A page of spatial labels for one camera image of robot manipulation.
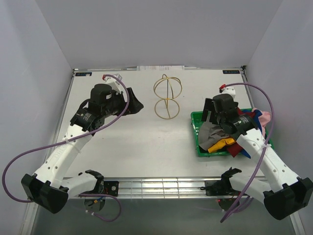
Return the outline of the grey bucket hat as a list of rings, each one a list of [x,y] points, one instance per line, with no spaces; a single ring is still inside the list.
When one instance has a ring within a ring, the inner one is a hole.
[[[201,125],[198,133],[199,147],[208,150],[221,139],[228,137],[229,135],[219,125],[212,124],[207,120]]]

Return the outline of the yellow bucket hat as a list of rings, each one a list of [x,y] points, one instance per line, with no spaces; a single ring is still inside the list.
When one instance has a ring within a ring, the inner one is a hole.
[[[233,145],[236,141],[233,138],[224,138],[216,142],[210,148],[208,148],[209,153],[215,153],[220,149],[223,149],[225,146]]]

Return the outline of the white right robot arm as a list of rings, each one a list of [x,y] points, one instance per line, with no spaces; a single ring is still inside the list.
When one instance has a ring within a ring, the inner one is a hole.
[[[248,179],[242,171],[230,168],[220,180],[204,190],[213,195],[241,192],[263,203],[269,214],[281,220],[306,207],[313,193],[310,178],[302,179],[292,171],[266,143],[256,122],[247,114],[238,113],[238,103],[229,94],[206,98],[201,117],[220,126],[236,140],[257,164],[266,181]]]

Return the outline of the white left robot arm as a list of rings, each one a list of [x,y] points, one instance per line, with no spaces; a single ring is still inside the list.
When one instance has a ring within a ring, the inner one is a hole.
[[[117,85],[96,84],[92,88],[90,98],[80,104],[70,120],[64,144],[57,146],[33,175],[23,176],[23,189],[32,202],[51,213],[58,213],[74,196],[82,193],[97,196],[104,191],[104,176],[97,171],[86,170],[67,180],[64,176],[106,118],[132,115],[143,109],[132,88],[128,87],[127,92],[129,99],[125,100]]]

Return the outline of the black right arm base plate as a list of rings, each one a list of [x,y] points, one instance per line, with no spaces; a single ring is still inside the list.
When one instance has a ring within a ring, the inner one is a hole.
[[[238,196],[241,192],[234,190],[229,181],[205,181],[200,190],[205,191],[207,196]]]

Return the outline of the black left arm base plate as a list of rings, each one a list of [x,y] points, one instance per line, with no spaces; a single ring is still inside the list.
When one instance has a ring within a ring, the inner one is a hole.
[[[93,190],[84,191],[82,194],[107,194],[118,196],[119,181],[103,181],[97,183]]]

